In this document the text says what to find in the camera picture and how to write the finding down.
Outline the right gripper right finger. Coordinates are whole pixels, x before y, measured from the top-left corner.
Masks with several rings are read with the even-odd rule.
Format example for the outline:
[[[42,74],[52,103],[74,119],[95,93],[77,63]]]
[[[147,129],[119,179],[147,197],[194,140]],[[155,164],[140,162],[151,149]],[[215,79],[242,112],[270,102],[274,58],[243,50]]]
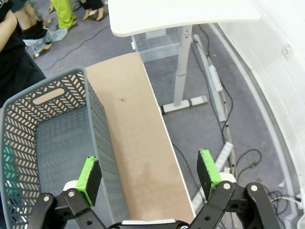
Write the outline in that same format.
[[[245,187],[224,180],[208,150],[199,150],[197,174],[207,203],[190,224],[192,229],[215,229],[224,213],[237,214],[244,229],[278,229],[275,211],[264,186],[258,182]]]

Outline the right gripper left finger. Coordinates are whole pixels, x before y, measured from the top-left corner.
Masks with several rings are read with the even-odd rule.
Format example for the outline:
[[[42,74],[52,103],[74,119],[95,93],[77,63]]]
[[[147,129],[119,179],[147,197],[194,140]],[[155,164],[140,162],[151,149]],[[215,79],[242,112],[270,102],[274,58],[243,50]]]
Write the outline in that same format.
[[[86,158],[76,187],[63,190],[58,196],[41,193],[36,200],[28,224],[29,229],[63,229],[69,220],[76,220],[81,229],[104,229],[93,211],[102,171],[95,156]]]

